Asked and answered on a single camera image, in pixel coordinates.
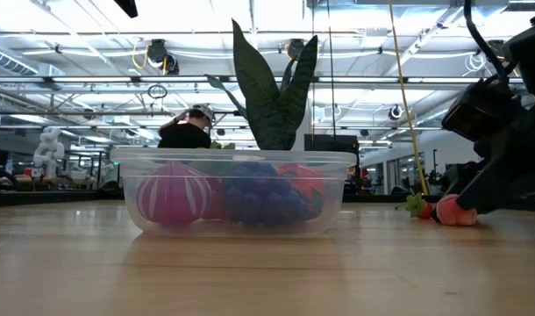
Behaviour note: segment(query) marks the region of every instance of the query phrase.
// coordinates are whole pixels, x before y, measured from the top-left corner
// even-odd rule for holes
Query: red toy fruit
[[[463,210],[457,204],[457,194],[449,194],[437,203],[437,217],[443,225],[472,226],[476,224],[478,212],[476,209]]]
[[[426,203],[424,206],[424,209],[422,210],[421,214],[419,214],[420,219],[430,219],[432,217],[433,212],[433,205],[430,203]]]
[[[183,226],[207,214],[214,200],[214,179],[179,162],[168,162],[143,181],[137,207],[146,220]]]
[[[300,191],[301,197],[307,202],[309,211],[316,218],[324,206],[323,177],[317,171],[298,163],[288,163],[277,169],[279,176],[286,176],[292,187]]]
[[[432,217],[433,205],[425,202],[422,199],[421,193],[418,193],[416,196],[406,197],[406,203],[395,207],[395,209],[398,210],[401,206],[410,212],[410,217],[412,218],[430,219]]]

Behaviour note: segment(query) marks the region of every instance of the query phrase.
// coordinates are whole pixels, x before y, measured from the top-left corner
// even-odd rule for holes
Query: blue grape toy
[[[223,181],[223,208],[233,223],[287,226],[312,219],[299,189],[265,162],[242,162]]]

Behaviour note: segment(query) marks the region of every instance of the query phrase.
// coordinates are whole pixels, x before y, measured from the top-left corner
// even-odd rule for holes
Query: pink striped ball
[[[163,226],[189,225],[210,211],[214,179],[179,162],[168,162],[141,183],[137,207],[143,218]]]

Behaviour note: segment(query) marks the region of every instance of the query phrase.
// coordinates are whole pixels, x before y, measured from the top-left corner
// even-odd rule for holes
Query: cap
[[[195,104],[191,107],[192,110],[198,110],[205,114],[209,121],[213,123],[215,121],[215,112],[209,107],[209,104]]]

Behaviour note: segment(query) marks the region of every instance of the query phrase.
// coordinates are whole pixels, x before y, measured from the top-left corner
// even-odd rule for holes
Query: table
[[[535,212],[345,204],[314,238],[141,234],[119,201],[0,208],[0,316],[535,315]]]

